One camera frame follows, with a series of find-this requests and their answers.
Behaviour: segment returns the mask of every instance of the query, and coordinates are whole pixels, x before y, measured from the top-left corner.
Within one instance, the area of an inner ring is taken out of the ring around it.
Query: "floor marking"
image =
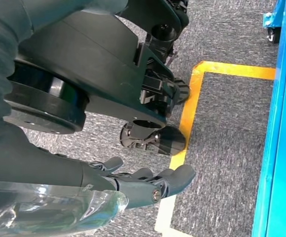
[[[171,169],[177,169],[185,162],[204,73],[274,80],[275,69],[209,61],[202,61],[193,67],[189,83],[190,96],[185,103],[179,126],[179,129],[186,137],[186,149],[172,156],[170,164]],[[155,230],[161,233],[163,237],[192,237],[171,228],[175,201],[176,196],[172,196],[160,202]]]

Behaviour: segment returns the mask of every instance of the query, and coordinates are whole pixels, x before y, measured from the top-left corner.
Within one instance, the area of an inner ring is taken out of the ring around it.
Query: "black wheel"
[[[127,123],[121,131],[120,143],[122,146],[166,156],[177,155],[186,147],[186,138],[175,127],[166,126],[140,140],[131,135],[132,126],[131,123]]]
[[[16,62],[8,77],[13,91],[5,100],[12,108],[5,117],[17,126],[54,134],[82,131],[88,98],[73,85],[48,72]]]
[[[268,40],[271,43],[279,43],[280,40],[280,35],[281,33],[281,28],[281,27],[277,27],[277,28],[268,28],[267,29],[268,33]]]
[[[179,99],[176,103],[177,105],[182,104],[189,97],[190,88],[189,87],[189,85],[186,84],[184,81],[181,79],[175,79],[174,82],[176,83],[180,89],[180,95]]]

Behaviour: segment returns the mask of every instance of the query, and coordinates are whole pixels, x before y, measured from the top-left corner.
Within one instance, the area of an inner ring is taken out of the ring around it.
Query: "blue metal frame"
[[[286,0],[278,0],[272,13],[268,12],[263,15],[263,27],[275,28],[281,27]]]
[[[252,237],[286,237],[286,2],[282,19]]]

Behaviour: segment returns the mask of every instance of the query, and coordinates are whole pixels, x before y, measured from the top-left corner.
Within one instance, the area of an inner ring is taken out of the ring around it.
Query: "bolt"
[[[159,201],[161,198],[161,191],[159,191],[158,189],[155,189],[152,192],[152,198],[153,198],[153,201]]]

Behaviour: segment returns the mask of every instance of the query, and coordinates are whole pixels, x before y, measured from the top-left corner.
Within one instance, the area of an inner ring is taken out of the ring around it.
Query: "robotic arm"
[[[187,4],[0,0],[0,181],[91,184],[92,190],[121,191],[129,199],[128,208],[155,204],[187,187],[195,176],[188,165],[156,176],[146,168],[112,174],[122,160],[86,163],[54,155],[30,143],[16,126],[73,133],[82,129],[86,110],[128,121],[120,136],[124,146],[152,145],[167,155],[183,150],[184,137],[166,126],[166,118],[186,99],[189,88],[164,63],[174,56],[174,42],[189,23]],[[146,30],[146,43],[137,44],[136,35],[103,14],[106,12]],[[115,35],[109,37],[111,32]]]

